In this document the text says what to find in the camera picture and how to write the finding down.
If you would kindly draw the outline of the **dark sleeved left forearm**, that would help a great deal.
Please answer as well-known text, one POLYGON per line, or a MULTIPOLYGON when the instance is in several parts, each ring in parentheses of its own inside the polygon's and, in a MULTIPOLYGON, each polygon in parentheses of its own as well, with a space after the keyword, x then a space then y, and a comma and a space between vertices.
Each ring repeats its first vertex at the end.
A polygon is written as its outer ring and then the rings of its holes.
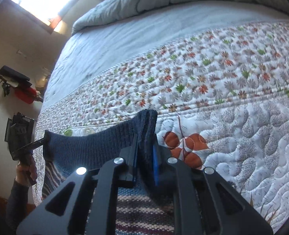
POLYGON ((27 216, 28 190, 28 187, 14 180, 5 213, 5 221, 13 233, 16 233, 18 226, 27 216))

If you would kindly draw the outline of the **person's left hand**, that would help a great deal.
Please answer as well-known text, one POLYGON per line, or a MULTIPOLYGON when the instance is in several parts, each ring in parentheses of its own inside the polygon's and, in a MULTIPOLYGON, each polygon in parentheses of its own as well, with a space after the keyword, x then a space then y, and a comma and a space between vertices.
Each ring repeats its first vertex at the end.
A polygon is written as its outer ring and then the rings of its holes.
POLYGON ((35 185, 37 179, 36 163, 32 155, 29 156, 29 165, 19 162, 16 166, 15 181, 23 186, 35 185))

